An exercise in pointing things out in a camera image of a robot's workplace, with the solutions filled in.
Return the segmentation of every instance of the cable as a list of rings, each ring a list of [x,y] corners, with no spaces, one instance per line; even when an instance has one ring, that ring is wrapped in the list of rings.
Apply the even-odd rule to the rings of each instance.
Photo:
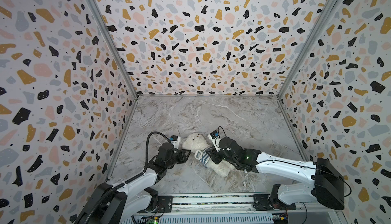
[[[225,136],[225,137],[227,137],[227,135],[225,134],[224,128],[222,128],[222,126],[219,126],[219,127],[217,128],[217,133],[219,134],[219,139],[221,140],[220,133],[219,133],[219,128],[222,129],[222,131],[224,132],[224,136]]]
[[[277,161],[277,162],[287,163],[287,164],[290,164],[290,165],[295,165],[295,166],[298,166],[298,167],[306,168],[305,166],[302,166],[302,165],[296,165],[296,164],[293,164],[293,163],[289,163],[289,162],[285,162],[285,161],[281,161],[281,160],[272,160],[272,159],[268,159],[268,160],[261,161],[261,162],[259,162],[258,164],[263,163],[263,162],[267,162],[267,161]],[[350,189],[350,192],[349,192],[347,195],[345,195],[344,197],[348,197],[348,196],[351,194],[351,187],[350,187],[350,185],[349,185],[347,182],[345,182],[344,180],[342,180],[341,178],[339,178],[338,176],[336,176],[336,175],[334,175],[334,174],[332,174],[332,173],[330,173],[330,172],[327,172],[327,171],[324,171],[324,170],[317,169],[317,168],[312,168],[312,167],[307,167],[307,168],[308,168],[308,169],[318,170],[318,171],[327,173],[327,174],[332,175],[332,176],[334,176],[335,178],[341,180],[341,181],[344,182],[344,183],[349,187],[349,189]]]
[[[133,221],[134,224],[138,224],[138,223],[136,222],[136,220],[134,219],[134,215],[132,215],[132,221]]]
[[[147,137],[147,141],[145,143],[145,166],[144,166],[144,172],[147,171],[147,168],[148,168],[148,146],[149,146],[149,138],[153,135],[153,134],[159,134],[160,136],[163,136],[167,142],[171,143],[170,140],[163,134],[163,133],[160,133],[158,131],[153,131],[151,132],[148,137]]]
[[[91,211],[88,213],[86,219],[84,220],[84,224],[87,224],[87,223],[90,221],[92,215],[93,215],[94,212],[97,210],[97,208],[100,206],[100,204],[101,204],[103,201],[105,201],[108,197],[110,197],[110,195],[111,195],[113,192],[117,191],[117,189],[120,189],[120,188],[123,187],[125,184],[128,184],[129,182],[134,181],[135,179],[139,178],[139,177],[142,176],[142,175],[143,175],[143,173],[140,172],[139,174],[135,175],[134,177],[132,177],[132,178],[126,180],[125,183],[121,183],[121,184],[119,184],[119,185],[117,185],[117,186],[111,188],[109,191],[105,192],[105,193],[99,198],[99,200],[95,203],[95,205],[91,208]]]
[[[302,203],[303,203],[303,205],[304,205],[304,208],[305,208],[305,219],[304,219],[304,221],[303,221],[303,223],[302,223],[302,224],[304,224],[304,223],[305,223],[305,221],[307,220],[308,211],[307,211],[307,207],[305,206],[305,203],[304,203],[304,202],[302,202]]]

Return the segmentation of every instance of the white teddy bear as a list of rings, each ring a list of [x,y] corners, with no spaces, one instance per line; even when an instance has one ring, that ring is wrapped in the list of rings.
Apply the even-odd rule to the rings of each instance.
[[[218,165],[213,163],[210,157],[206,153],[206,149],[213,147],[206,143],[204,137],[201,134],[193,133],[190,134],[186,141],[181,143],[183,149],[191,150],[194,153],[194,157],[198,159],[206,168],[211,168],[219,176],[228,176],[230,170],[234,170],[235,167],[223,160]]]

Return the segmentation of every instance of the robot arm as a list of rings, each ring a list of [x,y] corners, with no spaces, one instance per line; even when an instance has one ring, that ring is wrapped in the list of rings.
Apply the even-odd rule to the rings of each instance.
[[[158,192],[150,187],[159,182],[175,164],[186,163],[191,153],[190,150],[178,150],[174,147],[178,145],[180,137],[171,136],[170,141],[171,143],[160,146],[158,155],[149,161],[145,172],[113,185],[100,184],[77,217],[76,224],[117,224],[140,210],[158,212]],[[102,199],[109,191],[109,196]]]
[[[255,149],[243,149],[229,137],[220,138],[218,131],[208,135],[215,148],[207,150],[211,160],[218,164],[226,160],[238,170],[255,173],[272,173],[296,180],[292,185],[275,184],[269,201],[273,206],[284,207],[295,202],[319,202],[343,210],[344,178],[329,161],[296,161],[272,156]]]

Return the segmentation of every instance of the terrazzo pattern wallpaper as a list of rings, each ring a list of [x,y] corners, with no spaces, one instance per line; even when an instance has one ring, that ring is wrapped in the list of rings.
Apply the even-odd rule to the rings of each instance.
[[[327,0],[96,0],[138,94],[277,94]]]
[[[132,104],[85,0],[0,0],[0,223],[72,223]]]
[[[327,158],[352,187],[352,224],[391,222],[390,4],[338,0],[282,99],[310,159]]]

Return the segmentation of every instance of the marble floor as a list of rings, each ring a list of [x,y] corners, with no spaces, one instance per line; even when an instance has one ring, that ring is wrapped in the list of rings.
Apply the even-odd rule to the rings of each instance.
[[[275,97],[140,97],[125,142],[109,183],[139,173],[145,163],[145,141],[152,131],[167,136],[207,135],[222,126],[242,148],[294,160],[302,160]],[[149,158],[157,154],[164,139],[153,135]],[[203,165],[192,154],[177,164],[154,189],[160,193],[270,192],[273,184],[292,180],[273,174],[231,171],[226,178]]]

